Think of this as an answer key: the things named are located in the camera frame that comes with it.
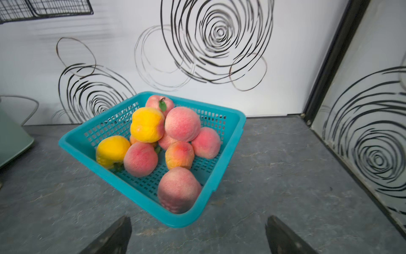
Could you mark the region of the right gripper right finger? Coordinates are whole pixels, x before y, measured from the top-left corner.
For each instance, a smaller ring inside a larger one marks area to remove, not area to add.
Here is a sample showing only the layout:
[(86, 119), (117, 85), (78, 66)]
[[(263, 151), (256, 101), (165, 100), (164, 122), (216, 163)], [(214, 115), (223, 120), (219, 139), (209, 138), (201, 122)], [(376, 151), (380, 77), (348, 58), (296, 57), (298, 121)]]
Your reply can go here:
[(278, 217), (268, 217), (265, 233), (271, 254), (318, 254)]

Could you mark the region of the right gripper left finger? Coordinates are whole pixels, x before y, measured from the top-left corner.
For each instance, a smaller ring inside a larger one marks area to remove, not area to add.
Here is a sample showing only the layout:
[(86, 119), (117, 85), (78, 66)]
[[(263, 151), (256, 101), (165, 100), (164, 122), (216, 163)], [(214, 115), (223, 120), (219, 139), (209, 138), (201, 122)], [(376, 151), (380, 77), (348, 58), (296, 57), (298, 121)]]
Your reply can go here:
[(80, 254), (125, 254), (132, 234), (130, 217), (122, 216)]

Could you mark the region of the pink peach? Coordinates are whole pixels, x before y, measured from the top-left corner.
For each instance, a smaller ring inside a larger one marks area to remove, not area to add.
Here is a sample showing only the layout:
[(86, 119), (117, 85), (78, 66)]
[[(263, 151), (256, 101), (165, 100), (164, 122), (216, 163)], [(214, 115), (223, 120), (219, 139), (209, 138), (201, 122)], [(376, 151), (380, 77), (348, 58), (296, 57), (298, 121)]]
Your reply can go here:
[(166, 116), (166, 134), (178, 141), (190, 142), (200, 133), (199, 115), (192, 109), (176, 107)]
[(174, 109), (174, 102), (166, 96), (152, 95), (148, 98), (145, 106), (161, 111), (166, 117)]
[(170, 137), (166, 132), (162, 138), (158, 141), (158, 145), (163, 149), (167, 150), (173, 143), (178, 142), (176, 139)]
[(124, 157), (124, 169), (134, 177), (150, 175), (158, 165), (158, 155), (151, 144), (136, 142)]
[(182, 214), (193, 207), (201, 191), (201, 184), (189, 169), (176, 167), (162, 177), (158, 186), (158, 199), (166, 210)]
[(203, 127), (197, 137), (191, 142), (195, 155), (205, 159), (214, 159), (221, 148), (218, 133), (209, 127)]

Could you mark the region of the yellow pepper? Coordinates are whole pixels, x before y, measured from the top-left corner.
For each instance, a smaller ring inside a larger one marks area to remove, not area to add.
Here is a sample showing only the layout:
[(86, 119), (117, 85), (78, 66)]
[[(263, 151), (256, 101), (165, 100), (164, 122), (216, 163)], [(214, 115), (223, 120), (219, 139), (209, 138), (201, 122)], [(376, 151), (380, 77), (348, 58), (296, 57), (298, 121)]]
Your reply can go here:
[(119, 167), (123, 164), (130, 146), (130, 142), (123, 136), (108, 137), (102, 140), (96, 148), (96, 162), (106, 169)]
[(159, 141), (165, 132), (165, 116), (155, 108), (139, 108), (132, 114), (130, 133), (143, 143)]

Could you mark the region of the orange peach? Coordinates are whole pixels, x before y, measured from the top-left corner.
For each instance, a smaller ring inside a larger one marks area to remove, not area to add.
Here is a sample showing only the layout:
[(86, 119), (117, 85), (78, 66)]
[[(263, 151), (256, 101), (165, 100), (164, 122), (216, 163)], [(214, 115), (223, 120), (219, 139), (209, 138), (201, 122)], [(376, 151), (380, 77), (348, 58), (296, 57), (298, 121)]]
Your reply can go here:
[(195, 153), (192, 145), (183, 141), (177, 141), (171, 144), (165, 153), (168, 170), (176, 167), (191, 169), (194, 158)]
[[(131, 145), (133, 145), (133, 144), (135, 144), (135, 143), (137, 143), (137, 142), (139, 142), (137, 139), (135, 139), (132, 135), (130, 136), (130, 143), (131, 143)], [(157, 146), (158, 146), (158, 142), (153, 142), (153, 143), (150, 143), (150, 145), (152, 145), (154, 148), (156, 148)]]

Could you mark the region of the mint green toaster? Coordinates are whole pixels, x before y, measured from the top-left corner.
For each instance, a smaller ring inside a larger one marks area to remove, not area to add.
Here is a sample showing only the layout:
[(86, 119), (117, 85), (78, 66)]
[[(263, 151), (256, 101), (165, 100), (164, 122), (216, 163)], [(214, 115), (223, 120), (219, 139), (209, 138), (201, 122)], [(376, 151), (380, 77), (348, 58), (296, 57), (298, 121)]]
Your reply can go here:
[(34, 138), (1, 109), (1, 167), (25, 152), (33, 143)]

